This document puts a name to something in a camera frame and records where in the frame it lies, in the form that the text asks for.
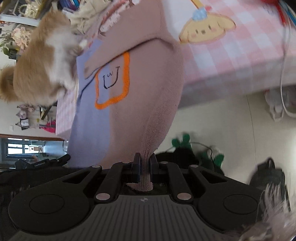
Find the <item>black bag on floor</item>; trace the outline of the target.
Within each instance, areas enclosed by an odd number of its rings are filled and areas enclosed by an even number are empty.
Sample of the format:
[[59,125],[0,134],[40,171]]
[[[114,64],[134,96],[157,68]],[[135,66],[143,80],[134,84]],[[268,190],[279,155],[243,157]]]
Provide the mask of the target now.
[[285,173],[281,168],[276,168],[273,158],[269,157],[257,165],[249,185],[264,191],[271,198],[272,205],[275,206],[281,201],[287,205],[288,211],[291,211]]

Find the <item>orange and white cat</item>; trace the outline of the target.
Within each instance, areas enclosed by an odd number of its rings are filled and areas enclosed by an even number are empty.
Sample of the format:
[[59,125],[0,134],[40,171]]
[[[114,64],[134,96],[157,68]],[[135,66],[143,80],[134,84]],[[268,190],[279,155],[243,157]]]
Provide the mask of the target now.
[[1,70],[1,99],[51,106],[73,90],[76,57],[87,45],[71,32],[69,18],[51,9],[31,34],[15,66]]

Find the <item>cream cloth bag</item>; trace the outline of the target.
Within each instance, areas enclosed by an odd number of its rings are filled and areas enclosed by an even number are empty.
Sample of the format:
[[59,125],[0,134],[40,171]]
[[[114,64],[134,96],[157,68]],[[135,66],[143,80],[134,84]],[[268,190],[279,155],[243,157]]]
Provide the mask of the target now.
[[85,34],[100,15],[116,3],[105,0],[80,1],[78,10],[66,14],[71,23],[71,32],[76,35]]

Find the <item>pink checkered cartoon bedsheet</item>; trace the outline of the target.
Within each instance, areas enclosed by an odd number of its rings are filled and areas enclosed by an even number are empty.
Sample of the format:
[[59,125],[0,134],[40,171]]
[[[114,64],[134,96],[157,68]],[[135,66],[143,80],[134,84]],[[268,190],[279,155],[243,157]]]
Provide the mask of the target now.
[[262,1],[164,1],[163,5],[168,30],[177,39],[198,8],[208,16],[233,21],[230,29],[216,21],[219,35],[206,42],[182,44],[181,106],[279,85],[285,25],[274,6]]

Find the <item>pink and purple sweater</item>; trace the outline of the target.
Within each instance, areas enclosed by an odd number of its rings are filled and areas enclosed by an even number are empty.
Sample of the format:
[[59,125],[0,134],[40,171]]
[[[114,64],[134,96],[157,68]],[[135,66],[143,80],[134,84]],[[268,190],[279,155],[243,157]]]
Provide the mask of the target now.
[[124,10],[104,36],[94,25],[77,61],[79,92],[68,154],[71,167],[141,157],[139,191],[152,190],[149,158],[172,124],[184,85],[181,48],[167,29],[161,1]]

